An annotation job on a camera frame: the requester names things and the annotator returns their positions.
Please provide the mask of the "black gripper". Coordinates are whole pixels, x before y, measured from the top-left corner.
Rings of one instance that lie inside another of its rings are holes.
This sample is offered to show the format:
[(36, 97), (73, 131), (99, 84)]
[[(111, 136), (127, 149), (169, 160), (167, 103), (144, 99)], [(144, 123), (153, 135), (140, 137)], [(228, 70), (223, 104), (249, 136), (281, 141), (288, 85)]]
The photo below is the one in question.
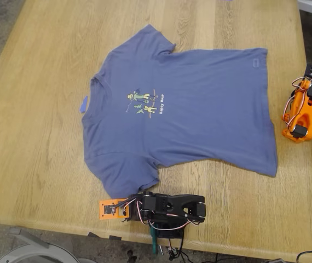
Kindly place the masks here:
[(131, 195), (122, 205), (123, 212), (127, 215), (126, 221), (144, 222), (142, 215), (143, 197), (143, 193)]

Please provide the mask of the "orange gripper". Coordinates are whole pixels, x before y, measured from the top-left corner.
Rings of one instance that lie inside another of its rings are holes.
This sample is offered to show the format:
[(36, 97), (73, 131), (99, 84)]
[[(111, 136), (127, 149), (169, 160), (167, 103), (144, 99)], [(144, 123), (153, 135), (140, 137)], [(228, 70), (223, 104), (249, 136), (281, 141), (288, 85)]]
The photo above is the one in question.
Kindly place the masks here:
[(297, 78), (294, 81), (294, 94), (297, 95), (298, 92), (305, 92), (311, 87), (312, 81), (309, 78)]

